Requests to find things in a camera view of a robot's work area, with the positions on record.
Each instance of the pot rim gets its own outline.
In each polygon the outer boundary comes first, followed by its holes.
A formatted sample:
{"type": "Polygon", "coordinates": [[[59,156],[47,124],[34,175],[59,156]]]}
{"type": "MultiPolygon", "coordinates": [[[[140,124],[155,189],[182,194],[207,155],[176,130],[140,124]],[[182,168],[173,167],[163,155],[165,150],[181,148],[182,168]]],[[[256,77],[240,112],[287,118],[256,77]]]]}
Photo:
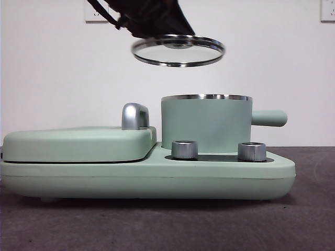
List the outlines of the pot rim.
{"type": "Polygon", "coordinates": [[[177,100],[177,99],[234,99],[234,100],[246,100],[252,101],[252,97],[232,94],[184,94],[166,96],[162,98],[162,101],[177,100]]]}

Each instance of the mint green pot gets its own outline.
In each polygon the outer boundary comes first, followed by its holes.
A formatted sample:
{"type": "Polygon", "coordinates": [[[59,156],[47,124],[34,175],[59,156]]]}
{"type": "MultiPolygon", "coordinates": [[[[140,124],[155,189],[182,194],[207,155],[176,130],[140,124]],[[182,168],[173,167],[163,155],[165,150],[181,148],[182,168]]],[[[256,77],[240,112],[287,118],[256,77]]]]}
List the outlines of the mint green pot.
{"type": "Polygon", "coordinates": [[[202,153],[236,152],[250,142],[251,125],[281,127],[283,111],[252,112],[252,98],[239,95],[199,94],[162,98],[162,147],[175,140],[198,142],[202,153]]]}

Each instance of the silver knob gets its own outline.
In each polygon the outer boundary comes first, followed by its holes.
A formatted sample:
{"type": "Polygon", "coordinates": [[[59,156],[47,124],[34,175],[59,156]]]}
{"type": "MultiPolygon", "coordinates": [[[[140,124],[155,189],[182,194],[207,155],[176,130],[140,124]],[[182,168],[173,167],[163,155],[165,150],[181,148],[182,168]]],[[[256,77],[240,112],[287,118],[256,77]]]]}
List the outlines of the silver knob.
{"type": "Polygon", "coordinates": [[[172,142],[171,155],[173,158],[198,158],[198,144],[196,141],[178,140],[172,142]]]}
{"type": "Polygon", "coordinates": [[[266,145],[257,142],[239,143],[238,159],[244,161],[265,161],[266,145]]]}

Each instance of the toaster lid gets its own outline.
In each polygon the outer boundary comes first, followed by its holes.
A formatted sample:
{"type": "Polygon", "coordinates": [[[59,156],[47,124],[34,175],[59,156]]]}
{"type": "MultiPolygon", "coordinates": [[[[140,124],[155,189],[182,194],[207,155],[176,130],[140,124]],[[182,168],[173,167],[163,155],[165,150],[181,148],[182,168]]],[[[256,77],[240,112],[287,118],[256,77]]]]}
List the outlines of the toaster lid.
{"type": "Polygon", "coordinates": [[[13,132],[4,138],[7,162],[126,162],[144,158],[156,144],[155,127],[82,127],[13,132]]]}

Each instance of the stainless steel rim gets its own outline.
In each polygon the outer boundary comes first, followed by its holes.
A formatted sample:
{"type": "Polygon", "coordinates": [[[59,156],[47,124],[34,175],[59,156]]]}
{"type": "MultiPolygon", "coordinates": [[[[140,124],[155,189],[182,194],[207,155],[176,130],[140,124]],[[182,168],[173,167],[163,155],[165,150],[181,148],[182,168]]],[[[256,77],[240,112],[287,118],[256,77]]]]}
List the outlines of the stainless steel rim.
{"type": "Polygon", "coordinates": [[[252,97],[231,94],[187,94],[163,97],[162,101],[175,99],[235,99],[252,101],[252,97]]]}
{"type": "Polygon", "coordinates": [[[198,37],[198,36],[191,36],[191,35],[162,35],[158,37],[152,37],[147,39],[141,39],[135,42],[131,46],[131,52],[133,53],[134,57],[144,63],[160,65],[160,66],[169,66],[169,67],[193,67],[193,66],[202,66],[207,64],[212,64],[219,61],[224,53],[225,53],[225,46],[214,39],[205,38],[205,37],[198,37]],[[195,62],[165,62],[165,61],[157,61],[152,59],[143,58],[137,55],[137,52],[141,49],[152,47],[156,45],[169,45],[169,44],[182,44],[182,45],[196,45],[201,47],[211,48],[221,53],[220,56],[205,60],[205,61],[195,61],[195,62]]]}

